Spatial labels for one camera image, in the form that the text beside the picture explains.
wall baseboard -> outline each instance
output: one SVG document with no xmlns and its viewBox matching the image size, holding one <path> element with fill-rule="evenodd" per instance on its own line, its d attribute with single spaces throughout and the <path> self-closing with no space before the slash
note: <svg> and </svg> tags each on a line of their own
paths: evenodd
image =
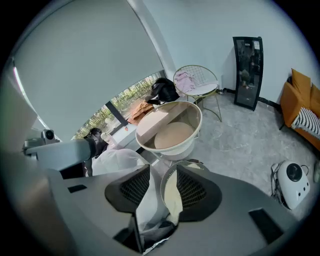
<svg viewBox="0 0 320 256">
<path fill-rule="evenodd" d="M 229 88 L 224 88 L 223 91 L 226 91 L 227 93 L 230 93 L 230 94 L 236 94 L 236 90 L 232 90 L 232 89 L 229 89 Z M 273 102 L 271 100 L 268 100 L 266 98 L 262 98 L 262 97 L 259 97 L 258 101 L 262 102 L 264 104 L 267 104 L 267 105 L 275 108 L 278 112 L 282 113 L 280 104 L 275 103 L 275 102 Z"/>
</svg>

